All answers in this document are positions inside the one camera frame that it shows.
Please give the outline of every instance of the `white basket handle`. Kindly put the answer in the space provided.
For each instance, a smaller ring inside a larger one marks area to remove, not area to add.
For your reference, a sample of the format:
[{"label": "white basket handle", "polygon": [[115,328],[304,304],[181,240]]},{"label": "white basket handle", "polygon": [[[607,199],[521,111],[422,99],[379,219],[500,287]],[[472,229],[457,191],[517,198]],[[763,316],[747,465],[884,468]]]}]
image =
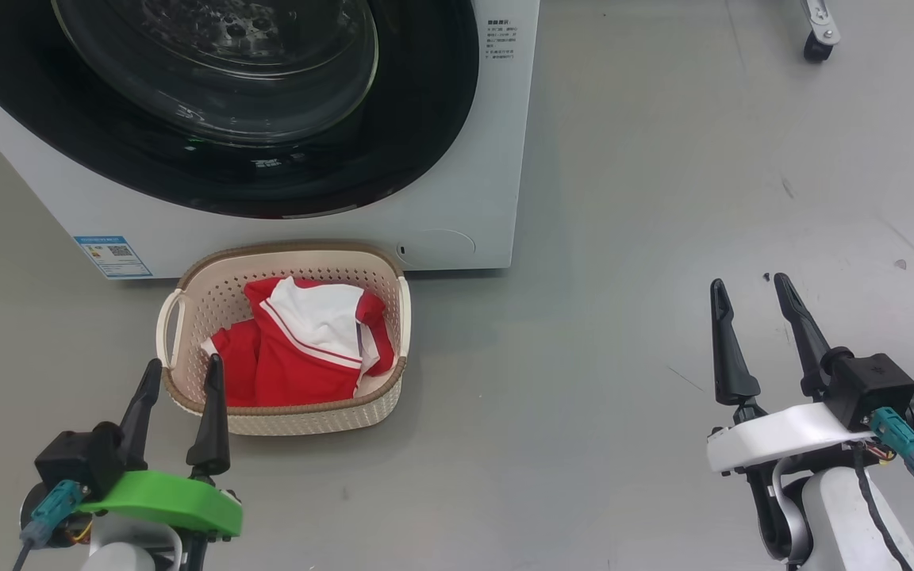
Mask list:
[{"label": "white basket handle", "polygon": [[[168,321],[171,321],[171,310],[173,310],[175,304],[178,304],[179,307],[179,320],[175,322],[175,346],[171,348],[171,353],[168,353],[167,325]],[[175,288],[174,292],[171,292],[171,295],[164,300],[163,306],[160,306],[160,314],[157,315],[157,333],[155,337],[157,358],[166,369],[174,368],[175,360],[178,360],[179,344],[182,343],[182,322],[185,322],[185,319],[186,295],[181,289]]]}]

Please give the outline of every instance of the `cable connector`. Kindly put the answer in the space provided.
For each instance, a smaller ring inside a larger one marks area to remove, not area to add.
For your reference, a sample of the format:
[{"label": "cable connector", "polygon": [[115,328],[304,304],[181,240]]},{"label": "cable connector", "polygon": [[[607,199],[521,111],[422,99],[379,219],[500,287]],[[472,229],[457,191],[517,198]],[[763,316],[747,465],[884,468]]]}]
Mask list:
[{"label": "cable connector", "polygon": [[80,502],[83,487],[73,480],[62,480],[30,513],[29,523],[19,532],[19,541],[29,542],[36,550],[43,548],[55,528],[76,511]]},{"label": "cable connector", "polygon": [[914,430],[893,408],[878,408],[870,415],[870,430],[881,442],[904,459],[904,467],[914,476]]}]

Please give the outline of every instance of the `basket rim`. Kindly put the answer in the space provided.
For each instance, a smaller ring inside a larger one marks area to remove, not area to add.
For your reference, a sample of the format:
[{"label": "basket rim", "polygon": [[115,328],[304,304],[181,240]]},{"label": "basket rim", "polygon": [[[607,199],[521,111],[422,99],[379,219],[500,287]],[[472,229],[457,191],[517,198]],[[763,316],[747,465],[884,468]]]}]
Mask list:
[{"label": "basket rim", "polygon": [[[253,246],[243,246],[240,248],[231,248],[228,250],[221,250],[210,254],[198,263],[192,265],[186,274],[179,279],[178,289],[184,290],[187,288],[192,279],[195,278],[200,271],[203,271],[203,268],[208,267],[211,264],[218,263],[218,261],[236,258],[240,256],[252,256],[255,254],[276,254],[282,252],[308,252],[308,251],[332,251],[332,252],[362,252],[366,254],[371,254],[380,258],[381,260],[387,263],[391,270],[394,270],[394,274],[397,278],[404,278],[404,271],[396,264],[394,260],[389,256],[385,256],[381,251],[376,248],[365,245],[365,243],[356,243],[356,242],[333,242],[333,241],[294,241],[294,242],[273,242],[273,243],[258,243]],[[394,386],[397,384],[397,381],[400,380],[401,376],[404,373],[404,369],[407,367],[407,355],[399,355],[397,358],[397,364],[394,365],[393,372],[390,375],[390,378],[387,379],[387,382],[383,383],[383,386],[365,395],[365,397],[359,398],[348,398],[348,400],[335,400],[333,402],[320,402],[319,404],[300,404],[294,406],[229,406],[228,415],[229,416],[288,416],[288,415],[304,415],[308,412],[330,412],[330,411],[340,411],[342,408],[355,408],[355,406],[364,406],[377,400],[378,398],[383,397],[388,393]],[[162,369],[162,380],[164,382],[164,389],[167,390],[167,394],[170,395],[174,401],[177,401],[178,404],[182,405],[183,408],[188,408],[192,412],[203,413],[203,404],[199,404],[195,400],[192,400],[189,397],[186,397],[185,394],[182,394],[182,391],[179,390],[178,386],[175,386],[175,379],[171,378],[171,370],[166,368]]]}]

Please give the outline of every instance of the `caster wheel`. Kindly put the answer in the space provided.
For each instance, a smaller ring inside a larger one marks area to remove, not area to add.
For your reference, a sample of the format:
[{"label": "caster wheel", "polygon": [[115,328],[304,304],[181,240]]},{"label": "caster wheel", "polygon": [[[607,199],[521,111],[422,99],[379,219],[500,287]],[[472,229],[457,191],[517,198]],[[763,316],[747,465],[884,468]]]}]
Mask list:
[{"label": "caster wheel", "polygon": [[834,46],[828,46],[827,44],[821,44],[817,42],[816,36],[813,36],[813,32],[809,33],[809,37],[806,37],[806,46],[802,48],[802,57],[806,61],[819,63],[822,61],[827,61],[827,58],[831,57],[831,49]]}]

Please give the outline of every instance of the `beige plastic basket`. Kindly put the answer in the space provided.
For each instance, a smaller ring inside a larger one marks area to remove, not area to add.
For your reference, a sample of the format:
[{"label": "beige plastic basket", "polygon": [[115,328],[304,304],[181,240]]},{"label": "beige plastic basket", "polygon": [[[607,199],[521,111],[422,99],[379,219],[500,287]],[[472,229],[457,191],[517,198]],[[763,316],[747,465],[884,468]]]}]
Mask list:
[{"label": "beige plastic basket", "polygon": [[[369,427],[385,419],[400,397],[411,337],[411,297],[396,264],[354,243],[270,243],[218,252],[190,268],[157,317],[157,358],[164,366],[168,394],[186,411],[203,413],[207,358],[200,343],[218,329],[253,317],[242,290],[246,283],[279,275],[351,283],[376,293],[386,305],[395,363],[384,375],[363,377],[355,398],[348,400],[278,408],[229,406],[229,431],[255,436],[322,434]],[[175,307],[179,314],[168,350],[168,324]]]}]

